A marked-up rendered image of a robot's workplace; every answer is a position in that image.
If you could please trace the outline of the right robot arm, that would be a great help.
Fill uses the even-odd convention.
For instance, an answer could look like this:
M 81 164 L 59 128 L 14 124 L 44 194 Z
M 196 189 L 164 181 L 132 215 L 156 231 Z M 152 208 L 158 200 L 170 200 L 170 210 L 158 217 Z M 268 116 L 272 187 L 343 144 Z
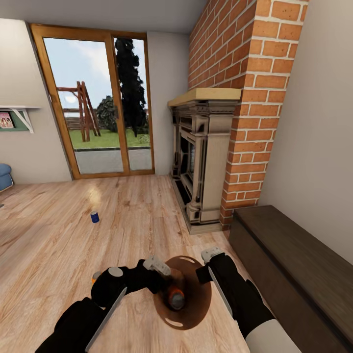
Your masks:
M 213 281 L 251 353 L 302 353 L 265 306 L 256 286 L 238 273 L 220 247 L 201 252 L 204 266 L 196 269 L 201 285 Z

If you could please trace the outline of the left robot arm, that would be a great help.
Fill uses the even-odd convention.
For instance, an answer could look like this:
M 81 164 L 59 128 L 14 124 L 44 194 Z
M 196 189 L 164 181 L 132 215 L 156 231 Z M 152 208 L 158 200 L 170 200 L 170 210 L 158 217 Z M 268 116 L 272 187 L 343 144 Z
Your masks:
M 124 296 L 144 288 L 157 294 L 172 284 L 173 279 L 163 280 L 158 270 L 171 274 L 171 268 L 153 253 L 133 269 L 107 267 L 93 284 L 91 299 L 74 302 L 35 353 L 88 353 Z

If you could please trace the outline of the can of soda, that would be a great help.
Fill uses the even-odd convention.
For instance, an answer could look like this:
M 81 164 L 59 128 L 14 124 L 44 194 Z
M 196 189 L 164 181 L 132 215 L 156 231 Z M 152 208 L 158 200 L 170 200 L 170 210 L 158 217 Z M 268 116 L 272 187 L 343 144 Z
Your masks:
M 165 293 L 166 298 L 174 311 L 179 310 L 183 306 L 183 295 L 177 285 L 172 284 L 168 289 L 166 289 Z
M 94 274 L 93 274 L 93 277 L 92 277 L 92 282 L 93 282 L 93 284 L 96 282 L 96 280 L 98 279 L 98 277 L 101 275 L 101 272 L 100 271 L 98 271 L 98 272 L 95 272 Z
M 99 221 L 99 216 L 98 216 L 97 211 L 93 211 L 91 213 L 91 218 L 92 218 L 92 222 L 93 223 L 97 223 Z

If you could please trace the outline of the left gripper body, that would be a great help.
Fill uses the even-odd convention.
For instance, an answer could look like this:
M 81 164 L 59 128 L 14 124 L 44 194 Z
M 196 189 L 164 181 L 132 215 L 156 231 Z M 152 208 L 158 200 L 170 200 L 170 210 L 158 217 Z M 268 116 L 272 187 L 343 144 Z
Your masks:
M 157 294 L 163 282 L 163 277 L 157 272 L 157 269 L 147 270 L 143 266 L 144 261 L 144 259 L 140 259 L 135 268 L 140 274 L 140 285 L 137 291 L 148 288 L 153 294 Z

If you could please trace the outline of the trash can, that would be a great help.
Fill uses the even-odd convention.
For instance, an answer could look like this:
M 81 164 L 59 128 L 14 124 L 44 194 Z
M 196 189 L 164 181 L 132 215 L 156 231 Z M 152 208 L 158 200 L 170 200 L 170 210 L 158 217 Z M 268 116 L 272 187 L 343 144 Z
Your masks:
M 188 255 L 171 257 L 165 263 L 171 268 L 171 274 L 165 276 L 159 270 L 157 272 L 163 277 L 163 280 L 173 279 L 172 284 L 177 285 L 181 291 L 184 303 L 179 310 L 174 311 L 166 298 L 166 291 L 160 291 L 157 294 L 152 294 L 156 312 L 160 319 L 172 329 L 178 331 L 194 329 L 209 312 L 212 302 L 211 281 L 203 285 L 200 284 L 196 269 L 202 267 L 202 264 Z M 183 324 L 183 326 L 174 326 L 166 319 Z

